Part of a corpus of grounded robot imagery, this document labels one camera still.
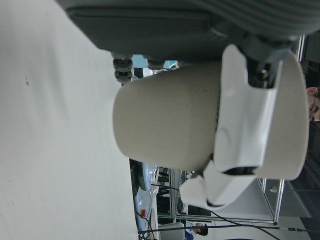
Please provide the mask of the left white dexterous robot hand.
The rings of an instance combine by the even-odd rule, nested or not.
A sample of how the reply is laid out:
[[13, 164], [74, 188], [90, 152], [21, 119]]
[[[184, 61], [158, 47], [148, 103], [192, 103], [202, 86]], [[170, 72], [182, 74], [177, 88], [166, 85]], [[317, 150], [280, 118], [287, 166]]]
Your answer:
[[292, 48], [320, 29], [317, 0], [60, 0], [111, 53], [112, 123], [128, 158], [194, 171], [184, 203], [208, 210], [256, 178], [294, 180], [313, 109]]

